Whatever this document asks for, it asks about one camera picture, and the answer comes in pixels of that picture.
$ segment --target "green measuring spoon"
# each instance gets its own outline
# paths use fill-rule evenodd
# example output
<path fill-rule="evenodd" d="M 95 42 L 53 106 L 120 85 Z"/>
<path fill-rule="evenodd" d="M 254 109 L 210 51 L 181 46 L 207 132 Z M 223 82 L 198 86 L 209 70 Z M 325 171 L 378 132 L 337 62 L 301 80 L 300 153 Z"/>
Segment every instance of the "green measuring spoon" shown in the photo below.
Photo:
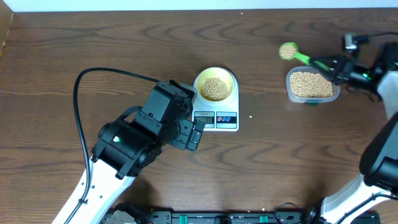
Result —
<path fill-rule="evenodd" d="M 295 49 L 295 53 L 292 53 L 291 56 L 290 55 L 283 55 L 283 50 L 286 49 L 287 47 L 294 48 Z M 299 52 L 299 47 L 297 46 L 297 44 L 293 43 L 293 42 L 288 42 L 288 43 L 284 43 L 279 47 L 279 56 L 281 57 L 281 59 L 284 60 L 292 60 L 293 58 L 297 58 L 300 61 L 302 61 L 304 64 L 308 65 L 310 63 L 310 57 L 301 54 Z"/>

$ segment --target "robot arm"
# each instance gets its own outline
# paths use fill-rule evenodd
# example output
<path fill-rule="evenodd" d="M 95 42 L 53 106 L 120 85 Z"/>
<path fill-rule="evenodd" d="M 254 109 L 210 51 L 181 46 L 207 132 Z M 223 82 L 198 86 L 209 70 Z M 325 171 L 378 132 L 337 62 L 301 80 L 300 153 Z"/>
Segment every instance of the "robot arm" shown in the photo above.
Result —
<path fill-rule="evenodd" d="M 91 180 L 87 180 L 85 170 L 53 223 L 99 223 L 164 145 L 195 151 L 205 127 L 201 121 L 186 119 L 192 113 L 196 94 L 192 86 L 172 80 L 157 82 L 143 108 L 129 108 L 116 121 L 105 124 L 91 150 Z M 124 120 L 134 112 L 131 123 Z M 87 182 L 90 190 L 84 198 Z"/>
<path fill-rule="evenodd" d="M 308 223 L 349 224 L 378 203 L 398 200 L 398 44 L 386 44 L 374 66 L 367 69 L 356 64 L 357 44 L 367 43 L 365 37 L 344 37 L 345 49 L 354 56 L 351 60 L 339 55 L 311 59 L 310 65 L 337 85 L 347 83 L 378 95 L 384 101 L 389 121 L 363 153 L 360 174 L 314 206 L 307 216 Z"/>

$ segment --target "wooden table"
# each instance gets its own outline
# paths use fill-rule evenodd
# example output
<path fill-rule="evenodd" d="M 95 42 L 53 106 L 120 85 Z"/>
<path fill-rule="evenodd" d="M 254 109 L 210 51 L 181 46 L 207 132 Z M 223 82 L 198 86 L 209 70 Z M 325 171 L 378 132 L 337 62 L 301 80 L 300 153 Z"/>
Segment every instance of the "wooden table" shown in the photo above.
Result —
<path fill-rule="evenodd" d="M 0 59 L 0 222 L 51 222 L 69 198 L 84 169 L 73 84 L 97 66 L 193 84 L 216 65 L 239 82 L 238 132 L 206 133 L 196 152 L 167 147 L 117 203 L 198 211 L 311 205 L 358 173 L 386 115 L 382 103 L 345 90 L 332 103 L 291 103 L 285 76 L 300 64 L 281 60 L 279 45 L 327 56 L 340 53 L 346 32 L 397 28 L 398 9 L 17 13 Z M 377 47 L 363 47 L 361 61 L 370 65 Z M 153 86 L 85 76 L 79 103 L 88 147 Z M 383 223 L 396 223 L 397 209 L 376 207 Z"/>

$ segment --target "cable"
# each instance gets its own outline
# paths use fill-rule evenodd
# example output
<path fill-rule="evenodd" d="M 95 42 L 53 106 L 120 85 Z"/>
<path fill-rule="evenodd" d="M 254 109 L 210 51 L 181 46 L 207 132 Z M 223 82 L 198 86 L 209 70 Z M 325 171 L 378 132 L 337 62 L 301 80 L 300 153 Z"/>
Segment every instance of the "cable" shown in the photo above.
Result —
<path fill-rule="evenodd" d="M 356 206 L 353 209 L 351 209 L 351 211 L 349 211 L 346 214 L 344 214 L 343 217 L 340 218 L 336 222 L 336 224 L 341 224 L 347 217 L 349 217 L 354 212 L 356 212 L 357 210 L 359 210 L 360 208 L 362 208 L 363 206 L 365 206 L 366 204 L 368 204 L 369 202 L 375 200 L 378 197 L 385 197 L 385 198 L 389 198 L 389 199 L 393 199 L 393 200 L 398 200 L 398 196 L 396 196 L 396 195 L 385 195 L 385 194 L 382 194 L 382 193 L 374 194 L 374 195 L 370 196 L 368 199 L 366 199 L 364 202 L 360 203 L 358 206 Z"/>
<path fill-rule="evenodd" d="M 81 199 L 79 199 L 76 207 L 73 209 L 67 220 L 65 221 L 65 224 L 68 224 L 70 220 L 73 218 L 73 216 L 76 214 L 76 212 L 79 210 L 80 206 L 83 203 L 87 203 L 86 197 L 88 195 L 88 191 L 90 189 L 91 185 L 91 172 L 90 172 L 90 158 L 88 156 L 88 150 L 87 150 L 87 145 L 86 145 L 86 139 L 85 135 L 83 134 L 83 127 L 81 126 L 81 121 L 80 121 L 80 115 L 79 115 L 79 107 L 78 107 L 78 102 L 77 102 L 77 93 L 78 93 L 78 88 L 80 84 L 80 80 L 83 77 L 84 74 L 88 72 L 93 72 L 93 71 L 107 71 L 107 72 L 116 72 L 116 73 L 122 73 L 125 75 L 129 75 L 132 77 L 136 78 L 141 78 L 144 80 L 152 81 L 152 82 L 159 82 L 159 80 L 155 78 L 149 78 L 145 77 L 143 75 L 138 75 L 135 73 L 119 70 L 119 69 L 114 69 L 114 68 L 103 68 L 103 67 L 95 67 L 95 68 L 87 68 L 86 70 L 82 71 L 79 76 L 77 76 L 75 86 L 73 87 L 73 109 L 75 111 L 75 119 L 76 119 L 76 125 L 77 125 L 77 130 L 79 132 L 79 137 L 81 141 L 81 147 L 83 148 L 83 154 L 85 157 L 85 163 L 86 163 L 86 188 L 85 191 L 83 192 L 83 195 L 81 196 Z"/>
<path fill-rule="evenodd" d="M 369 36 L 370 37 L 380 37 L 380 36 L 383 36 L 383 35 L 398 35 L 398 32 L 381 32 L 381 33 L 378 33 L 378 34 L 371 34 Z"/>
<path fill-rule="evenodd" d="M 121 114 L 118 118 L 116 119 L 121 119 L 124 120 L 126 119 L 128 116 L 132 115 L 134 112 L 136 112 L 137 110 L 142 110 L 141 106 L 132 106 L 130 108 L 128 108 L 126 111 L 123 112 L 123 114 Z"/>
<path fill-rule="evenodd" d="M 276 217 L 276 213 L 277 213 L 283 206 L 285 206 L 285 205 L 293 205 L 294 207 L 296 207 L 296 209 L 299 209 L 299 208 L 298 208 L 295 204 L 293 204 L 292 202 L 285 202 L 285 203 L 279 205 L 279 207 L 278 207 L 278 208 L 275 210 L 275 212 L 274 212 L 274 219 L 275 219 L 275 221 L 276 221 L 277 223 L 282 223 L 282 222 L 280 222 L 279 218 Z"/>

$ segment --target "digital kitchen scale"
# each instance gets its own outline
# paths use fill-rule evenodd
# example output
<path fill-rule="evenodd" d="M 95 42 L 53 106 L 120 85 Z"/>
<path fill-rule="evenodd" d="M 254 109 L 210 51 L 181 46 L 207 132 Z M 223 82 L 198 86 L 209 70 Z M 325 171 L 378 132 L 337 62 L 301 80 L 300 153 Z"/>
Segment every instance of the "digital kitchen scale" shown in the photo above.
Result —
<path fill-rule="evenodd" d="M 227 83 L 229 95 L 221 101 L 206 100 L 201 95 L 201 86 L 208 78 L 220 78 Z M 239 86 L 235 76 L 225 68 L 211 67 L 202 71 L 193 87 L 197 98 L 193 103 L 192 121 L 205 123 L 205 131 L 237 131 L 239 129 Z"/>

